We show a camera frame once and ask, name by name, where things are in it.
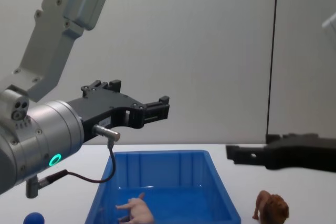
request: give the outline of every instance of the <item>green indicator light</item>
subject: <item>green indicator light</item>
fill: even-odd
[[[56,154],[55,156],[52,157],[52,159],[49,162],[49,166],[56,165],[62,158],[61,154]]]

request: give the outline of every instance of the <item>toy lion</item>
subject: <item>toy lion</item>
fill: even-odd
[[[267,191],[259,193],[253,219],[260,219],[261,224],[283,224],[288,217],[289,208],[283,198],[276,194],[271,195]]]

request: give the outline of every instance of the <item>blue tray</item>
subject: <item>blue tray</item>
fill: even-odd
[[[145,192],[156,224],[240,224],[206,151],[119,152],[117,171],[99,185],[86,224],[117,224],[127,215],[115,205]],[[111,173],[109,159],[103,177]]]

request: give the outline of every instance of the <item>toy pig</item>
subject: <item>toy pig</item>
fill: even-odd
[[[289,217],[289,208],[284,199],[267,191],[259,193],[253,219],[259,219],[258,212],[261,224],[283,224]]]
[[[154,217],[147,204],[143,201],[145,193],[141,193],[138,198],[131,198],[128,203],[116,206],[118,210],[129,210],[129,216],[118,219],[119,223],[125,224],[154,224]]]

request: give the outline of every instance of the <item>white wall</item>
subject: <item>white wall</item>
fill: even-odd
[[[0,78],[19,64],[41,1],[0,0]],[[171,110],[140,131],[118,129],[120,143],[263,141],[273,11],[274,0],[107,0],[43,101],[121,79],[141,102],[169,95]]]
[[[278,0],[269,132],[336,136],[336,52],[321,29],[336,0]]]

